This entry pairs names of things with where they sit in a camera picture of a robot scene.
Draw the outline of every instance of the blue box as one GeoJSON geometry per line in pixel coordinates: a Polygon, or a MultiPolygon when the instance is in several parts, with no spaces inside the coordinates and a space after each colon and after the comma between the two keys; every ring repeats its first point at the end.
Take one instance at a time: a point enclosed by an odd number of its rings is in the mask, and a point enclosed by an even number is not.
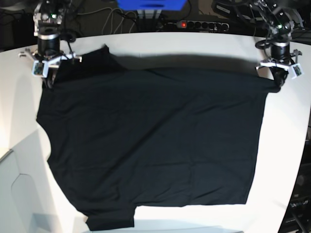
{"type": "Polygon", "coordinates": [[[169,10],[180,11],[187,0],[118,0],[119,7],[126,11],[169,10]]]}

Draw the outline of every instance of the black t-shirt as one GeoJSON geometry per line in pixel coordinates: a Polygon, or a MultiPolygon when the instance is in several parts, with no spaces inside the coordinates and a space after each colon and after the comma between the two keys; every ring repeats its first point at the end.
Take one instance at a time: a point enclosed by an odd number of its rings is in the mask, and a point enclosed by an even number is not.
{"type": "Polygon", "coordinates": [[[48,163],[91,230],[134,226],[137,206],[244,204],[265,99],[256,76],[193,68],[126,70],[107,49],[65,62],[43,89],[48,163]]]}

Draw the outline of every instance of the black fabric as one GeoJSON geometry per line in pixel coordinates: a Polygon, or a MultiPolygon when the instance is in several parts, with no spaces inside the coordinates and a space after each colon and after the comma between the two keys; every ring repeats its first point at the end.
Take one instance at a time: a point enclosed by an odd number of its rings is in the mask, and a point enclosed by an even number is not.
{"type": "Polygon", "coordinates": [[[89,228],[133,227],[141,205],[246,203],[274,82],[192,68],[125,70],[107,53],[65,63],[37,115],[53,175],[89,228]]]}

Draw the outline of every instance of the white table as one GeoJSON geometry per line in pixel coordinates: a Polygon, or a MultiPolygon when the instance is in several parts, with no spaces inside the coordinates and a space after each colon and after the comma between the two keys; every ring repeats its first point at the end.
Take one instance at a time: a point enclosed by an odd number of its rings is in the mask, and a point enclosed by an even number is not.
{"type": "MultiPolygon", "coordinates": [[[[72,48],[83,54],[104,44],[120,57],[121,63],[131,68],[190,66],[252,73],[254,64],[263,58],[262,52],[254,46],[253,37],[211,33],[87,37],[78,39],[72,48]]],[[[62,48],[68,51],[65,44],[62,48]]],[[[256,173],[247,204],[183,208],[143,206],[136,209],[136,227],[122,231],[206,226],[214,228],[202,232],[278,231],[299,169],[311,106],[311,47],[292,43],[293,49],[303,52],[299,61],[305,75],[288,79],[279,93],[267,97],[256,173]]],[[[50,143],[35,121],[41,80],[31,76],[30,61],[18,59],[21,50],[0,53],[0,147],[13,148],[19,172],[32,177],[42,214],[53,216],[48,218],[52,232],[86,232],[83,215],[67,201],[46,163],[50,143]]]]}

